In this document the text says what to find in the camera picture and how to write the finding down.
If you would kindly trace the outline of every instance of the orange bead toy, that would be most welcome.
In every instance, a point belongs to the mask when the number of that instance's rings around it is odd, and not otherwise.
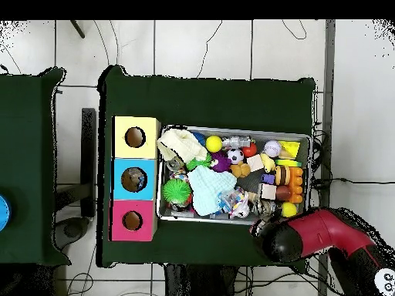
[[[303,183],[302,168],[297,166],[289,167],[290,177],[289,177],[289,189],[291,190],[291,197],[289,198],[289,202],[293,204],[300,204],[302,202],[302,192],[303,189],[301,187]]]

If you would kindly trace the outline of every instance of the yellow cube box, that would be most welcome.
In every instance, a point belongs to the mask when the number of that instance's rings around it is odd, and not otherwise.
[[[115,157],[156,159],[160,123],[155,118],[114,116],[113,146]]]

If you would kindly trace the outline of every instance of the metal tray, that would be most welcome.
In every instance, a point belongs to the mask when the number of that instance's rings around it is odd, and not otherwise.
[[[167,130],[173,126],[165,126],[162,129],[161,135],[163,135]],[[308,135],[302,134],[290,134],[290,133],[272,133],[272,132],[262,132],[253,130],[240,130],[240,129],[215,129],[206,127],[189,127],[186,126],[187,130],[191,132],[199,132],[203,135],[211,136],[217,135],[219,137],[223,136],[250,136],[255,140],[258,149],[257,153],[263,150],[265,143],[269,140],[281,140],[281,141],[296,141],[300,142],[300,147],[296,161],[302,163],[303,169],[303,198],[304,201],[298,205],[298,212],[301,213],[309,205],[309,195],[310,195],[310,179],[311,179],[311,162],[312,162],[312,138]],[[192,218],[186,217],[173,217],[170,215],[170,210],[166,208],[166,201],[162,197],[161,186],[165,184],[169,179],[169,171],[163,160],[163,157],[159,155],[160,163],[158,170],[158,181],[157,181],[157,216],[163,220],[172,221],[198,221],[205,223],[220,223],[220,224],[246,224],[251,225],[256,221],[257,216],[254,214],[249,214],[246,218],[235,218],[234,220],[220,220],[220,219],[210,219],[209,216],[199,216],[197,214]],[[242,187],[244,190],[257,193],[258,184],[261,183],[261,177],[264,170],[258,170],[250,173],[246,178],[238,178],[236,185]]]

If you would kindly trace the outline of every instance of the red ball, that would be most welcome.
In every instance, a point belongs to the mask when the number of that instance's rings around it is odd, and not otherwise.
[[[288,201],[291,197],[291,190],[288,186],[277,186],[275,198],[280,201]]]
[[[249,158],[250,156],[254,156],[256,154],[256,145],[255,143],[251,142],[250,146],[243,146],[241,150],[243,151],[244,157]]]

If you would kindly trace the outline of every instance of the green tablecloth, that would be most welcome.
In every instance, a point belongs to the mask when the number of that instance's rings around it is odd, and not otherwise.
[[[162,220],[151,242],[108,241],[111,117],[150,116],[162,125],[311,135],[314,88],[312,79],[176,79],[125,76],[119,66],[106,69],[99,82],[98,184],[104,201],[98,203],[98,255],[102,263],[272,264],[255,252],[247,226]]]
[[[12,208],[0,263],[68,264],[52,245],[55,154],[52,94],[63,76],[0,75],[0,194]]]

